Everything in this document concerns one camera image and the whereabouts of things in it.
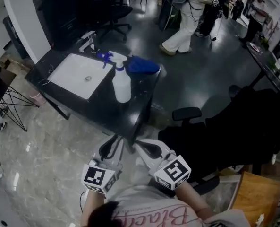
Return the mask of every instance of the white pants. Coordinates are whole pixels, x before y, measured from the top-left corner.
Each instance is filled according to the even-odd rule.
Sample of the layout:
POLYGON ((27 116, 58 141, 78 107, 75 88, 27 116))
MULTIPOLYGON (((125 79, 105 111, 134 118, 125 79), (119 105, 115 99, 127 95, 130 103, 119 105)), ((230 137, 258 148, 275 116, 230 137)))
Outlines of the white pants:
POLYGON ((191 35, 195 32, 198 26, 198 20, 203 13, 203 9, 190 9, 188 3, 185 3, 181 8, 181 24, 179 31, 172 37, 166 40, 162 46, 171 52, 179 51, 186 52, 190 48, 191 35))

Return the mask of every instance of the white sink basin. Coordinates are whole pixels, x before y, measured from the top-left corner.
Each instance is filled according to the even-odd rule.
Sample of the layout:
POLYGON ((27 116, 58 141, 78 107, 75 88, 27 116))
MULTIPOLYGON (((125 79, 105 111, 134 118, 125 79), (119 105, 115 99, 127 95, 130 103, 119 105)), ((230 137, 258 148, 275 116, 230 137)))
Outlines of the white sink basin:
POLYGON ((67 58, 47 78, 52 83, 84 99, 96 90, 112 65, 84 56, 69 54, 67 58))

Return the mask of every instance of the black office chair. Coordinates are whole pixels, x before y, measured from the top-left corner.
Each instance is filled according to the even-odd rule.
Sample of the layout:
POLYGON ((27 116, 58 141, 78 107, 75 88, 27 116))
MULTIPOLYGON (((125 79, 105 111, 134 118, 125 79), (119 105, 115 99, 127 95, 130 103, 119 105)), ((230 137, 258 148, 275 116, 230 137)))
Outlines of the black office chair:
POLYGON ((119 27, 127 26, 131 29, 130 24, 118 24, 118 19, 126 17, 132 8, 123 5, 121 2, 118 5, 118 0, 77 0, 80 21, 88 24, 91 29, 105 29, 100 36, 100 41, 105 35, 111 31, 116 30, 122 34, 123 41, 127 39, 126 33, 119 29, 119 27))
POLYGON ((202 116, 198 108, 172 113, 181 127, 159 132, 159 140, 181 155, 192 172, 188 182, 204 194, 219 183, 206 177, 229 166, 265 164, 280 149, 280 94, 271 89, 254 91, 245 87, 231 103, 205 123, 190 123, 202 116))

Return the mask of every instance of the white spray bottle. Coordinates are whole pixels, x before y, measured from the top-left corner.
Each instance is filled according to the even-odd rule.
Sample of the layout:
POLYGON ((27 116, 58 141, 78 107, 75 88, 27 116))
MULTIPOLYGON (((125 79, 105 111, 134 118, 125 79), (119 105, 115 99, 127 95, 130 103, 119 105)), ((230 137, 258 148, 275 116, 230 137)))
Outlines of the white spray bottle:
POLYGON ((116 63, 116 75, 112 79, 116 99, 120 103, 126 103, 131 99, 131 80, 123 66, 127 57, 112 51, 109 51, 109 53, 112 54, 109 59, 116 63))

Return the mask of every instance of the black countertop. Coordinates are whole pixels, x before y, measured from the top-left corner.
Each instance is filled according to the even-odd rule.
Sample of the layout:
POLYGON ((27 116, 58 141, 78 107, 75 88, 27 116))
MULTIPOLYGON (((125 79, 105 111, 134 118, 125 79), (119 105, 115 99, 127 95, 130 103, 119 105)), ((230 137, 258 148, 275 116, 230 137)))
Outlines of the black countertop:
POLYGON ((150 107, 160 71, 154 74, 128 73, 131 78, 131 99, 122 104, 115 98, 112 84, 115 67, 112 67, 91 97, 86 100, 47 79, 71 53, 97 59, 90 52, 89 47, 84 52, 79 52, 80 46, 80 43, 74 44, 66 51, 51 49, 26 75, 26 80, 47 99, 64 107, 80 119, 105 132, 116 133, 128 140, 133 140, 147 107, 150 107))
POLYGON ((247 49, 254 58, 257 65, 265 73, 266 77, 273 84, 273 86, 280 92, 280 79, 276 76, 276 70, 273 69, 273 65, 270 65, 271 61, 275 61, 270 51, 265 51, 259 47, 259 52, 252 48, 249 42, 246 43, 247 49))

